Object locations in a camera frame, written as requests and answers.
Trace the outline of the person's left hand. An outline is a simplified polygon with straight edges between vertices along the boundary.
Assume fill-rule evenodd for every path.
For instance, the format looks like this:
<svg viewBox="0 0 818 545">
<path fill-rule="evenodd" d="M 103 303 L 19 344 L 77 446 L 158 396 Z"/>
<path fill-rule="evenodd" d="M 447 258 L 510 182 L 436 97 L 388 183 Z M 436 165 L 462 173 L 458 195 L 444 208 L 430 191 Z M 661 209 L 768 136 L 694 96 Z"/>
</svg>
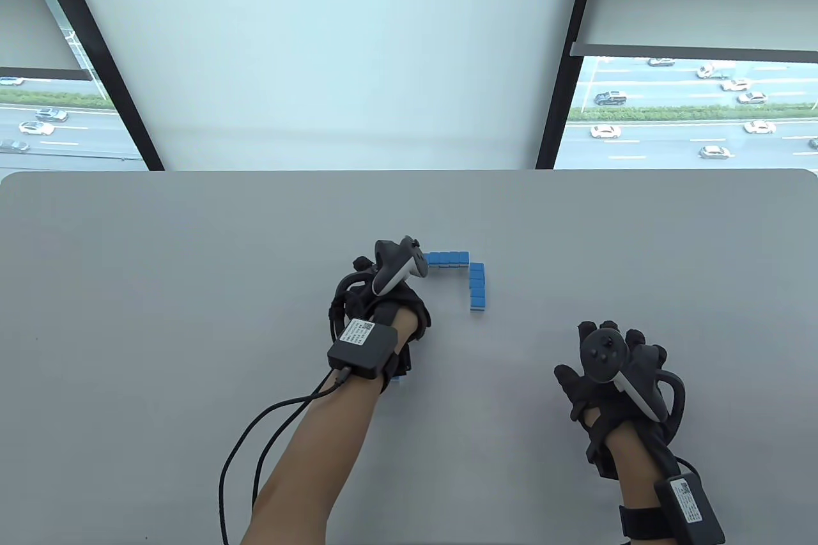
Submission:
<svg viewBox="0 0 818 545">
<path fill-rule="evenodd" d="M 339 281 L 329 307 L 331 369 L 356 378 L 380 379 L 383 390 L 396 376 L 411 370 L 409 350 L 394 324 L 401 311 L 414 315 L 409 342 L 422 338 L 431 326 L 426 304 L 406 281 L 427 271 L 422 255 L 354 259 L 353 273 Z"/>
</svg>

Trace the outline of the person's right hand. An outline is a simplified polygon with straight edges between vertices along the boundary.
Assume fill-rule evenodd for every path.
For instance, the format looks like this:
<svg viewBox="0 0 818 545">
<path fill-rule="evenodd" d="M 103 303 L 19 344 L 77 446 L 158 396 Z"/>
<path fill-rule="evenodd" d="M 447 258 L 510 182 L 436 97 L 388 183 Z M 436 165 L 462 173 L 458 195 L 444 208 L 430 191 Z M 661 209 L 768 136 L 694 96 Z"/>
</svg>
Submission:
<svg viewBox="0 0 818 545">
<path fill-rule="evenodd" d="M 572 405 L 570 419 L 589 435 L 589 463 L 602 478 L 617 480 L 606 438 L 630 422 L 663 478 L 680 475 L 670 445 L 683 419 L 686 385 L 664 369 L 666 349 L 647 343 L 640 330 L 622 333 L 610 320 L 581 322 L 578 335 L 582 373 L 564 364 L 554 373 Z"/>
</svg>

